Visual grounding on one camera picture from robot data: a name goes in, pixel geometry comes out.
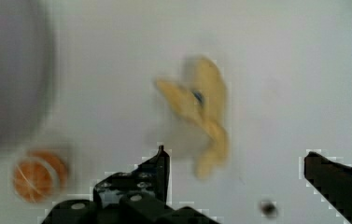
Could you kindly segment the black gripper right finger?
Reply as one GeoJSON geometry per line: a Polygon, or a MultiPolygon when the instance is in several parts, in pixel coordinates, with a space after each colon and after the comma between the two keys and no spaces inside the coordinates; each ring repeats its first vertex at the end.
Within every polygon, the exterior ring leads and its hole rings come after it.
{"type": "Polygon", "coordinates": [[[303,159],[303,175],[352,224],[352,167],[311,151],[303,159]]]}

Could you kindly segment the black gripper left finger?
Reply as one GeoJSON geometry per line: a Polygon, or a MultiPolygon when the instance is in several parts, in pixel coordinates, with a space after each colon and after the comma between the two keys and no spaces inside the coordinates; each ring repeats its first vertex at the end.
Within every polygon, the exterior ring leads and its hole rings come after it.
{"type": "Polygon", "coordinates": [[[41,224],[219,224],[184,206],[167,205],[170,156],[164,147],[131,172],[117,172],[97,183],[90,200],[53,206],[41,224]]]}

